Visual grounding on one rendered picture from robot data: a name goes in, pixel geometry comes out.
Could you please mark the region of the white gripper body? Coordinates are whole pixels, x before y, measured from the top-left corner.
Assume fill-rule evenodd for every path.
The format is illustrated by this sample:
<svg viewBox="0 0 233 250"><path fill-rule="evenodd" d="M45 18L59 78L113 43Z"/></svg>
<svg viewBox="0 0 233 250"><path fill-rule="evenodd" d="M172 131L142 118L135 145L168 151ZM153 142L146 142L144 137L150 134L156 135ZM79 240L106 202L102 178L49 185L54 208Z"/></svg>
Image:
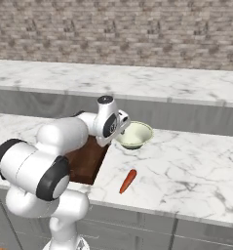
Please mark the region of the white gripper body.
<svg viewBox="0 0 233 250"><path fill-rule="evenodd" d="M119 110L119 131L123 132L131 124L131 119L128 113L124 110Z"/></svg>

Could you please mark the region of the pale green bowl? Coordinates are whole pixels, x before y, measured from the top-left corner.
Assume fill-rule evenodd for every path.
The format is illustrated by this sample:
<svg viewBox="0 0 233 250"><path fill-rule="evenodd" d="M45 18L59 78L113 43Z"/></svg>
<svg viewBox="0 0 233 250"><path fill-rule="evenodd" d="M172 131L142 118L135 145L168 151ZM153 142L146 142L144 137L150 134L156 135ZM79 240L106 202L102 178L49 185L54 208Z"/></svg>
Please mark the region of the pale green bowl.
<svg viewBox="0 0 233 250"><path fill-rule="evenodd" d="M153 134L153 129L149 125L132 121L125 132L116 138L116 141L126 149L138 149L150 141Z"/></svg>

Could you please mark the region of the brown wooden tray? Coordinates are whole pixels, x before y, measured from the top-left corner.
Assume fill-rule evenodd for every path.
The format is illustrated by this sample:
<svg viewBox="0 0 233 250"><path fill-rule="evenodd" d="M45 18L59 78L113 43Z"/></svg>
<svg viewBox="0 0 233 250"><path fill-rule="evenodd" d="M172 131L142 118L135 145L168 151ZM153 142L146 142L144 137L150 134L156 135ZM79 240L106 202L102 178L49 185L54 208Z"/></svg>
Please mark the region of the brown wooden tray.
<svg viewBox="0 0 233 250"><path fill-rule="evenodd" d="M100 147L93 136L89 136L85 145L69 152L66 157L70 165L70 181L93 185L109 145Z"/></svg>

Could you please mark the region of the orange carrot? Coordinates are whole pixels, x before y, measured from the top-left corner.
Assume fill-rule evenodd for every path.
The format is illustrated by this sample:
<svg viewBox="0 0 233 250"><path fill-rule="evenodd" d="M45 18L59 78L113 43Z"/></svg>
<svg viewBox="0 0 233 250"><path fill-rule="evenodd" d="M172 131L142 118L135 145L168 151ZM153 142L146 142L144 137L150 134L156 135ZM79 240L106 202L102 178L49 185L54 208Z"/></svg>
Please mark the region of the orange carrot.
<svg viewBox="0 0 233 250"><path fill-rule="evenodd" d="M122 194L129 187L129 185L133 182L135 177L136 177L136 169L132 169L120 187L119 190L120 194Z"/></svg>

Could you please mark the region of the grey cupboard front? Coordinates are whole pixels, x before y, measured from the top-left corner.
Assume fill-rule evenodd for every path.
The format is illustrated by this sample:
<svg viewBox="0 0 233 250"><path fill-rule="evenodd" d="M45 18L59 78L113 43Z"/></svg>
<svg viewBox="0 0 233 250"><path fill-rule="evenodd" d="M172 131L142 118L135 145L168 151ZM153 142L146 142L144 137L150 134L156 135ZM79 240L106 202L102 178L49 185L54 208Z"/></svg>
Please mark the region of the grey cupboard front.
<svg viewBox="0 0 233 250"><path fill-rule="evenodd" d="M171 250L176 221L159 215L92 205L78 230L97 250Z"/></svg>
<svg viewBox="0 0 233 250"><path fill-rule="evenodd" d="M12 214L0 189L0 247L7 250L42 250L51 238L49 219L27 219Z"/></svg>
<svg viewBox="0 0 233 250"><path fill-rule="evenodd" d="M172 250L233 250L233 225L176 219Z"/></svg>

